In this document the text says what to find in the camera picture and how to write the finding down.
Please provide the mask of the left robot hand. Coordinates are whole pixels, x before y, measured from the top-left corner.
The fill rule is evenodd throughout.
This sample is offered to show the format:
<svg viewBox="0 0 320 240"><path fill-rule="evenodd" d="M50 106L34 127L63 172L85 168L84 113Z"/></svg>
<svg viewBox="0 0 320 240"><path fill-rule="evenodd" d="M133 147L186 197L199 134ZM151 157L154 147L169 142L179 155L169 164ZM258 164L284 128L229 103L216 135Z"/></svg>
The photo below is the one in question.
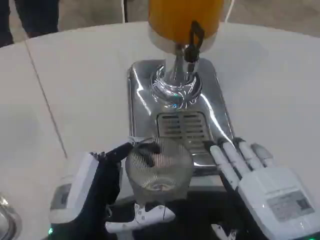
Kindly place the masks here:
<svg viewBox="0 0 320 240"><path fill-rule="evenodd" d="M136 142L130 140L108 152L87 152L69 162L56 187L49 211L48 240L115 240L116 234L167 223L175 213L164 205L143 211L146 219L108 226L108 207L120 193L121 161Z"/></svg>

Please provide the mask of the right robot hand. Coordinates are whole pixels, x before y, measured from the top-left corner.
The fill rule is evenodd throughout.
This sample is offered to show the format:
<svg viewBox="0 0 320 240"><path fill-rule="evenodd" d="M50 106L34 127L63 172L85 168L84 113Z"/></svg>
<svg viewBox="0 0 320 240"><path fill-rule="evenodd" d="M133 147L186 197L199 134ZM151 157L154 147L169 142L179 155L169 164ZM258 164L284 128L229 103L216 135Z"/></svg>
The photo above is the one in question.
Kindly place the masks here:
<svg viewBox="0 0 320 240"><path fill-rule="evenodd" d="M247 240L318 240L320 206L297 173L258 143L204 141Z"/></svg>

